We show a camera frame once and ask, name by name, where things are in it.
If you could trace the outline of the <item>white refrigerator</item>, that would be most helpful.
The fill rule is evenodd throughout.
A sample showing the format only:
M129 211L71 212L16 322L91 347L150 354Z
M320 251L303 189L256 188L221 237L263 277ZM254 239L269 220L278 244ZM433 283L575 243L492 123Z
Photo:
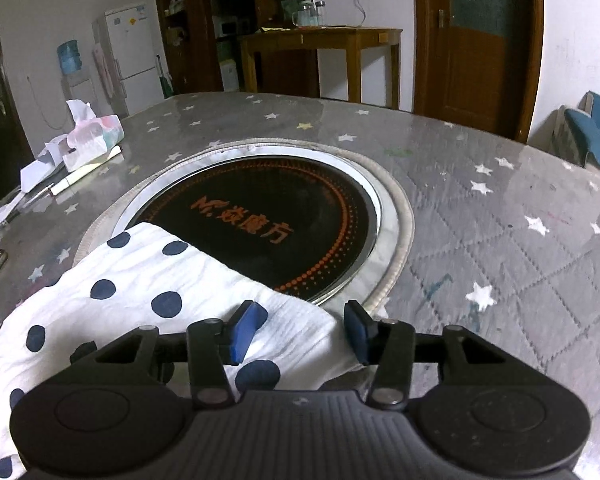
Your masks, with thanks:
M105 11L92 25L102 55L102 88L114 114L128 117L164 99L143 3Z

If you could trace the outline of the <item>dark wooden shelf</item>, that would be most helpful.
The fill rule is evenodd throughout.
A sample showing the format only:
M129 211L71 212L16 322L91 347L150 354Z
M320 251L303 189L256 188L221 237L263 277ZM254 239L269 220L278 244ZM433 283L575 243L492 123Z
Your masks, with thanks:
M245 88L242 38L291 28L310 0L156 0L176 94Z

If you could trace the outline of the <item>water dispenser bottle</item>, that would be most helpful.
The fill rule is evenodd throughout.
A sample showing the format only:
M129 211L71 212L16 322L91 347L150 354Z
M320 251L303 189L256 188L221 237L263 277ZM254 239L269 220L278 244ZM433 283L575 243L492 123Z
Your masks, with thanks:
M59 66L63 75L70 75L82 70L82 60L75 39L64 42L56 49Z

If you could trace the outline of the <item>tissue pack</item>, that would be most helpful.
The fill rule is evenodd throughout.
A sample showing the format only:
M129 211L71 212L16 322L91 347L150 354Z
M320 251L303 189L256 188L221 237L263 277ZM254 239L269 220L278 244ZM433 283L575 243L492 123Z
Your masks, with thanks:
M109 155L124 138L117 115L97 117L89 102L68 100L74 127L47 142L33 162L20 170L20 191L30 193L57 169L75 172Z

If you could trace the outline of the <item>round black induction cooktop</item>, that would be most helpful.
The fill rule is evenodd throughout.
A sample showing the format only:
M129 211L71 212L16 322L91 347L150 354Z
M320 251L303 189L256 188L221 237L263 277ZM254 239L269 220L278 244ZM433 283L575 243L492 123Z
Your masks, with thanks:
M142 222L332 313L350 299L378 310L415 236L411 203L378 162L285 139L220 144L166 166L108 207L74 258Z

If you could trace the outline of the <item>glass pitcher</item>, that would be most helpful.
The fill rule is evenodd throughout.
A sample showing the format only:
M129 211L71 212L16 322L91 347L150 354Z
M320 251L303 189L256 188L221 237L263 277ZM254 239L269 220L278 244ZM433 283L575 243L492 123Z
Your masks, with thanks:
M296 27L322 27L325 25L326 3L323 0L302 0L298 10L292 14Z

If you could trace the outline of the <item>white navy polka-dot garment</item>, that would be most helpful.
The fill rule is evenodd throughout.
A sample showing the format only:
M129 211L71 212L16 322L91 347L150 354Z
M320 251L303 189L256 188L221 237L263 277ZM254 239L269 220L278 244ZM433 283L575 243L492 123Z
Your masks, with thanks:
M278 388L311 390L358 366L338 318L148 223L101 244L24 300L0 328L0 479L24 473L8 429L12 407L77 351L101 349L140 326L174 334L206 318L227 320L246 300L268 318L244 364L227 369L230 380L265 364L279 371Z

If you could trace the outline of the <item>grey star quilted table cover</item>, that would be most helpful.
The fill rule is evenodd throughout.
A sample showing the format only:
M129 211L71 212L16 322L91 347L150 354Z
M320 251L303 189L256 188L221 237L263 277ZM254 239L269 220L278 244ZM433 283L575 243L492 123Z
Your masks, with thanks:
M249 138L338 146L386 168L414 210L389 314L422 331L468 326L574 390L593 419L577 472L600 479L600 177L471 128L289 96L177 96L123 127L119 159L59 200L40 200L0 236L0 329L71 266L108 206L172 162Z

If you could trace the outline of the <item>blue corner sofa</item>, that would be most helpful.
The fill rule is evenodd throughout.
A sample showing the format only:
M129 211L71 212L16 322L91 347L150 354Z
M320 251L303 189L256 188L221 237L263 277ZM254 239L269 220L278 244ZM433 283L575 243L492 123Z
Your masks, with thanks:
M585 93L578 107L562 106L556 116L550 149L571 165L600 176L600 95Z

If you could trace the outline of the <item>brown wooden door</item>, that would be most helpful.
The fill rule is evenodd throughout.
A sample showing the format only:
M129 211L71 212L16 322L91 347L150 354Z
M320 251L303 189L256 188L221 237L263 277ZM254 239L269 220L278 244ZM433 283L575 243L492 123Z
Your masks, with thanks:
M544 0L415 0L414 112L527 142Z

